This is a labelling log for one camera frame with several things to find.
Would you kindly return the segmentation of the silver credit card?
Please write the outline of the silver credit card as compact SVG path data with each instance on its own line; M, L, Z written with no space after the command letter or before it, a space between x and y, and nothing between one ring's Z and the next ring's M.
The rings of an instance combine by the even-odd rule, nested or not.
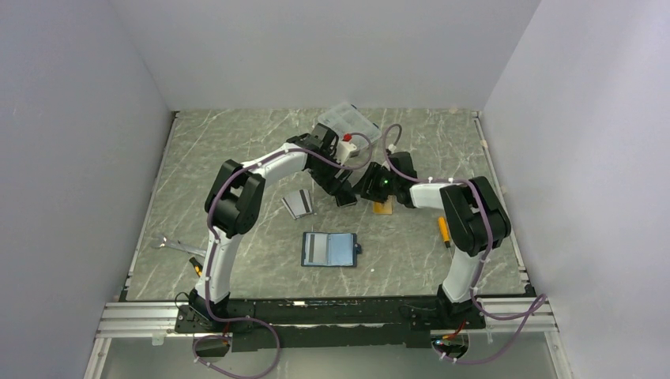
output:
M325 265L328 263L328 235L309 234L307 247L307 263Z

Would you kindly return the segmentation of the blue leather card holder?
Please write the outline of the blue leather card holder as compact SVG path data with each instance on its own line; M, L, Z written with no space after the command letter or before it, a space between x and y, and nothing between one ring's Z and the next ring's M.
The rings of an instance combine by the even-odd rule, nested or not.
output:
M328 263L325 265L307 263L307 239L308 235L313 233L328 235ZM303 267L355 268L358 256L362 252L363 248L358 243L355 233L305 232L302 240L300 264Z

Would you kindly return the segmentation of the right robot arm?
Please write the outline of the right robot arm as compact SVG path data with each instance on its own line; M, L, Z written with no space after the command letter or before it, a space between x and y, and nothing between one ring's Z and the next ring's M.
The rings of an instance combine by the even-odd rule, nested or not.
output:
M389 197L406 208L443 212L455 245L450 269L439 285L435 316L453 328L475 307L472 300L486 256L511 233L511 222L484 176L440 182L419 179L408 152L395 152L384 165L370 163L354 186L363 199L383 203Z

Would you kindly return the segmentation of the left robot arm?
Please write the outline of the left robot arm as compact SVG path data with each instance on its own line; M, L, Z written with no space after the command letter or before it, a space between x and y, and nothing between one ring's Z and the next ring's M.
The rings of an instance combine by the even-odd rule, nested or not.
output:
M205 200L208 248L200 279L189 294L196 322L215 332L228 315L231 271L243 236L256 224L267 186L307 171L312 180L334 197L337 206L356 203L345 166L351 136L317 124L309 133L294 136L278 149L246 163L225 161Z

